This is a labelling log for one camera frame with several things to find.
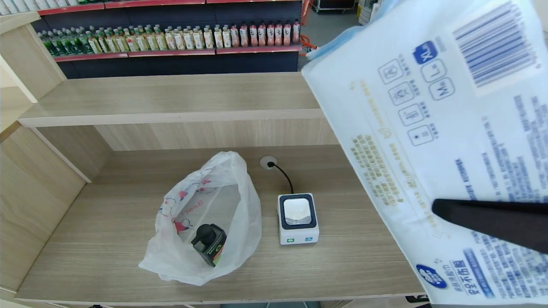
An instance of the wooden counter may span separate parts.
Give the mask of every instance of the wooden counter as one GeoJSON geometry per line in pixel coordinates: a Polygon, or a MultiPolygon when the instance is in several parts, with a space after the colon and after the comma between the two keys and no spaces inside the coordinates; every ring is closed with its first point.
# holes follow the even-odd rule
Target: wooden counter
{"type": "Polygon", "coordinates": [[[235,150],[247,162],[263,216],[261,242],[240,269],[195,287],[138,267],[165,193],[218,149],[115,152],[75,200],[16,297],[153,306],[424,292],[340,146],[235,150]],[[276,198],[288,184],[278,171],[259,166],[264,155],[277,157],[296,191],[313,192],[317,244],[279,245],[276,198]]]}

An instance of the store shelf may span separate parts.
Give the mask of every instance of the store shelf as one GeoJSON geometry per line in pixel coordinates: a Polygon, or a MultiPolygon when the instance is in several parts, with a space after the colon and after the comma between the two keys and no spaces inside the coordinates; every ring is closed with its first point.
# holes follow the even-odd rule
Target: store shelf
{"type": "Polygon", "coordinates": [[[422,292],[342,149],[335,145],[114,152],[94,182],[78,195],[16,296],[67,304],[100,299],[111,306],[166,306],[422,292]],[[255,253],[239,270],[201,287],[162,281],[138,268],[155,234],[165,193],[225,150],[246,160],[261,200],[262,237],[255,253]],[[279,244],[276,198],[287,193],[287,182],[259,166],[265,155],[277,158],[299,191],[313,192],[321,229],[318,243],[279,244]]]}
{"type": "Polygon", "coordinates": [[[163,50],[159,52],[134,52],[128,53],[129,58],[140,56],[176,56],[176,55],[214,55],[215,49],[202,50],[163,50]]]}
{"type": "Polygon", "coordinates": [[[106,9],[151,7],[155,5],[182,5],[182,4],[205,4],[206,0],[134,0],[105,2],[106,9]]]}
{"type": "Polygon", "coordinates": [[[64,81],[19,122],[28,127],[324,118],[300,72],[64,81]]]}
{"type": "Polygon", "coordinates": [[[106,53],[106,54],[91,54],[91,55],[64,55],[56,56],[53,59],[55,62],[81,61],[81,60],[97,60],[97,59],[114,59],[127,58],[127,53],[106,53]]]}
{"type": "Polygon", "coordinates": [[[237,48],[218,48],[217,54],[250,54],[250,53],[279,53],[279,52],[299,52],[301,45],[273,46],[273,47],[237,47],[237,48]]]}
{"type": "Polygon", "coordinates": [[[62,8],[39,10],[38,14],[40,14],[40,16],[46,16],[46,15],[61,14],[61,13],[83,12],[83,11],[93,11],[93,10],[103,10],[103,9],[105,9],[105,4],[101,2],[101,3],[71,5],[71,6],[62,7],[62,8]]]}

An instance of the wooden panel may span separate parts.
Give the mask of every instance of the wooden panel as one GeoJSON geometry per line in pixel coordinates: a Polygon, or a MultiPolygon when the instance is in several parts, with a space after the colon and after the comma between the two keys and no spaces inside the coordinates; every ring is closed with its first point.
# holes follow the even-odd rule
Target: wooden panel
{"type": "Polygon", "coordinates": [[[404,296],[396,296],[391,298],[368,298],[357,299],[344,307],[337,308],[415,308],[429,302],[409,303],[404,296]]]}
{"type": "Polygon", "coordinates": [[[28,127],[324,118],[300,72],[72,79],[28,127]]]}
{"type": "Polygon", "coordinates": [[[325,119],[123,124],[96,128],[115,151],[338,144],[325,119]]]}
{"type": "Polygon", "coordinates": [[[17,297],[110,306],[353,299],[423,293],[340,146],[232,149],[246,161],[261,199],[262,238],[233,273],[196,287],[138,268],[163,196],[222,149],[114,152],[86,185],[44,247],[17,297]],[[316,201],[319,242],[280,246],[277,196],[316,201]]]}
{"type": "Polygon", "coordinates": [[[1,284],[17,290],[84,181],[30,129],[1,148],[1,284]]]}
{"type": "Polygon", "coordinates": [[[40,19],[38,12],[0,16],[0,35],[40,19]]]}
{"type": "Polygon", "coordinates": [[[6,132],[9,127],[17,122],[17,119],[23,112],[32,106],[27,96],[18,87],[3,88],[0,90],[0,126],[2,127],[2,137],[5,140],[15,131],[6,132]]]}
{"type": "Polygon", "coordinates": [[[15,293],[0,289],[0,307],[2,308],[68,308],[66,306],[39,303],[31,301],[21,301],[14,298],[15,293]]]}
{"type": "Polygon", "coordinates": [[[37,102],[66,79],[30,25],[8,31],[0,39],[0,66],[30,102],[37,102]]]}
{"type": "Polygon", "coordinates": [[[0,67],[0,88],[10,88],[17,87],[13,78],[5,71],[4,68],[0,67]]]}
{"type": "Polygon", "coordinates": [[[93,126],[43,127],[38,131],[46,144],[87,182],[98,175],[112,153],[93,126]]]}

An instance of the white package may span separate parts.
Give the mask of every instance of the white package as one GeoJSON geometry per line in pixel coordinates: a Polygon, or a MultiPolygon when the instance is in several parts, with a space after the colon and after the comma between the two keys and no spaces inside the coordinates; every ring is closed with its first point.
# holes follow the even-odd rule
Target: white package
{"type": "Polygon", "coordinates": [[[2,16],[6,16],[6,15],[11,14],[11,12],[9,11],[7,5],[3,1],[0,1],[0,14],[2,16]]]}
{"type": "Polygon", "coordinates": [[[531,3],[403,1],[352,35],[302,74],[431,302],[548,304],[548,255],[431,211],[548,203],[548,54],[531,3]]]}
{"type": "Polygon", "coordinates": [[[30,11],[39,10],[38,5],[36,4],[35,0],[24,0],[24,1],[25,1],[25,4],[27,5],[27,7],[30,11]]]}
{"type": "Polygon", "coordinates": [[[261,202],[238,153],[221,152],[189,174],[164,197],[156,215],[156,235],[139,267],[201,286],[242,266],[261,240],[261,202]],[[215,267],[191,240],[203,224],[216,224],[227,239],[215,267]]]}
{"type": "Polygon", "coordinates": [[[28,7],[23,0],[13,0],[13,3],[15,3],[15,6],[20,13],[28,12],[28,7]]]}

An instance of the plastic bag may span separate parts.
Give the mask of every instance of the plastic bag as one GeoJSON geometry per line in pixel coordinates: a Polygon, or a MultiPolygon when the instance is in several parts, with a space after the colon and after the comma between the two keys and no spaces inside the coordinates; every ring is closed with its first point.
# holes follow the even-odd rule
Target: plastic bag
{"type": "Polygon", "coordinates": [[[156,216],[156,235],[139,267],[162,280],[201,286],[242,266],[255,252],[261,230],[261,203],[246,162],[238,153],[221,152],[166,194],[156,216]],[[203,224],[215,224],[227,234],[215,267],[191,244],[203,224]]]}

